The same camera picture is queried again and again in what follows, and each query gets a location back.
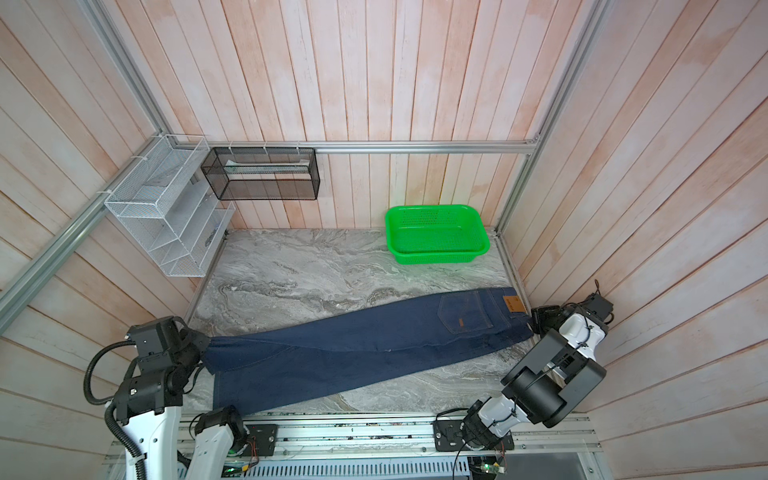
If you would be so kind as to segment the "dark blue denim trousers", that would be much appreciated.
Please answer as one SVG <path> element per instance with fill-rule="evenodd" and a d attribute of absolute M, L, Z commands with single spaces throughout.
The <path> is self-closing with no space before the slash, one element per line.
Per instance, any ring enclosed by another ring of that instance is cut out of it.
<path fill-rule="evenodd" d="M 287 328 L 211 339 L 215 407 L 242 414 L 452 365 L 531 338 L 511 288 L 437 293 Z"/>

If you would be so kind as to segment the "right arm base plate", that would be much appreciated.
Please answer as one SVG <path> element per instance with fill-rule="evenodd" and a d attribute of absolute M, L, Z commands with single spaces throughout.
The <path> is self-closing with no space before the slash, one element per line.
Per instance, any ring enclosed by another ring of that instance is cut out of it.
<path fill-rule="evenodd" d="M 432 422 L 432 430 L 434 448 L 440 453 L 458 452 L 460 447 L 464 447 L 465 451 L 502 452 L 515 449 L 514 440 L 510 434 L 490 447 L 482 446 L 479 440 L 470 440 L 469 435 L 464 432 L 461 420 L 438 418 Z"/>

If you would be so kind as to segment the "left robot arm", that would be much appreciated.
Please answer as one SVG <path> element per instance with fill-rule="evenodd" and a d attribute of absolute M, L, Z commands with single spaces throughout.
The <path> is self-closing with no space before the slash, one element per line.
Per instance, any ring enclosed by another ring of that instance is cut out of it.
<path fill-rule="evenodd" d="M 128 330 L 123 344 L 136 348 L 135 365 L 106 401 L 104 415 L 124 448 L 128 479 L 220 479 L 246 472 L 256 460 L 257 449 L 233 406 L 199 415 L 192 425 L 192 454 L 178 449 L 184 396 L 209 342 L 178 317 Z"/>

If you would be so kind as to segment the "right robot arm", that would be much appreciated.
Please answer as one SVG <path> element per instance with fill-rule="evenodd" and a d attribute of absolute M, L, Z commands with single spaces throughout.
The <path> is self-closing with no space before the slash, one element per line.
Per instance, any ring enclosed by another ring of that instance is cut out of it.
<path fill-rule="evenodd" d="M 501 380 L 499 395 L 468 410 L 464 444 L 493 449 L 521 423 L 553 427 L 563 420 L 606 376 L 595 353 L 613 319 L 613 305 L 597 295 L 534 309 L 539 342 Z"/>

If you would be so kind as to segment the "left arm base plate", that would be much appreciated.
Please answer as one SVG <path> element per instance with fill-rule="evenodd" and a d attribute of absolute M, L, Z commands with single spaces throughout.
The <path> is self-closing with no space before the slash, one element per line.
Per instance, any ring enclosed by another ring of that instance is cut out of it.
<path fill-rule="evenodd" d="M 274 455 L 278 440 L 277 424 L 246 423 L 248 433 L 243 456 L 248 459 L 266 458 Z"/>

